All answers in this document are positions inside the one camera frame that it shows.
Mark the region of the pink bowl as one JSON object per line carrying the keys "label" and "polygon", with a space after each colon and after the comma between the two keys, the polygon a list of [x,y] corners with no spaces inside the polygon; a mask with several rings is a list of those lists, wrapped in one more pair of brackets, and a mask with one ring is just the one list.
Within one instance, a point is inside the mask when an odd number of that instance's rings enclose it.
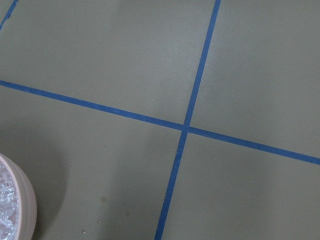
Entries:
{"label": "pink bowl", "polygon": [[37,222],[37,201],[33,186],[24,171],[5,155],[0,162],[12,177],[18,198],[17,230],[15,240],[31,240]]}

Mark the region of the clear ice cubes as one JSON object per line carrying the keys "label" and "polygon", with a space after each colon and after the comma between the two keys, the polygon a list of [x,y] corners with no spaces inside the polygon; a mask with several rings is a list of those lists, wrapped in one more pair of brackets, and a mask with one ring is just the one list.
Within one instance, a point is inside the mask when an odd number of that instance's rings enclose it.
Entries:
{"label": "clear ice cubes", "polygon": [[17,232],[18,198],[10,172],[0,164],[0,239],[14,240]]}

